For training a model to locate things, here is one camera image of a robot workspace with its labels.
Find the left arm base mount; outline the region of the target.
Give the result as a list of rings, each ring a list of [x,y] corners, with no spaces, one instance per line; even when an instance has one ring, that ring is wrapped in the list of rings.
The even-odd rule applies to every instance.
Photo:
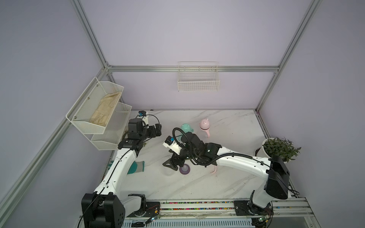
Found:
[[[155,210],[160,210],[161,203],[158,201],[147,201],[144,194],[129,194],[123,201],[125,215],[134,217],[145,217],[151,215]]]

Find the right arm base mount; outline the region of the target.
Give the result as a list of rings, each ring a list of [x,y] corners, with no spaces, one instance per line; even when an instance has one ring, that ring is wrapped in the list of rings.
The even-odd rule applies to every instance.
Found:
[[[249,200],[235,200],[233,202],[235,213],[237,216],[265,216],[271,215],[271,204],[268,203],[265,208],[261,208],[253,203],[254,192],[252,192]]]

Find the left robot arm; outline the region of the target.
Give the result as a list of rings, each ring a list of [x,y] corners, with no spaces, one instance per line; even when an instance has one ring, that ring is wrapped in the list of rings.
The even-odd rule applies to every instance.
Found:
[[[128,130],[117,146],[114,163],[93,193],[81,200],[82,218],[86,228],[120,228],[130,215],[142,217],[147,212],[146,197],[131,193],[121,198],[120,188],[144,143],[162,134],[160,123],[149,125],[148,116],[129,120]]]

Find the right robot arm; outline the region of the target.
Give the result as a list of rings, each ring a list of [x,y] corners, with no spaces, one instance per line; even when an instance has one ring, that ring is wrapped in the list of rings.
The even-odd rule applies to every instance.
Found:
[[[181,137],[177,138],[176,131],[182,132],[182,129],[174,128],[173,134],[163,142],[163,146],[172,153],[172,157],[163,163],[164,167],[177,171],[185,161],[190,160],[195,165],[226,166],[255,175],[263,183],[252,192],[249,200],[251,207],[264,209],[273,200],[288,199],[290,172],[279,156],[268,158],[242,154],[220,144],[204,143],[191,132],[182,132]]]

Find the teal bottle cap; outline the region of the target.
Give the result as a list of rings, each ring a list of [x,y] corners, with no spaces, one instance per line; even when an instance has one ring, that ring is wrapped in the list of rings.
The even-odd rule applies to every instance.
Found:
[[[188,133],[188,132],[193,133],[194,132],[193,128],[189,124],[187,124],[187,123],[184,123],[181,126],[181,129],[183,130],[184,133]]]

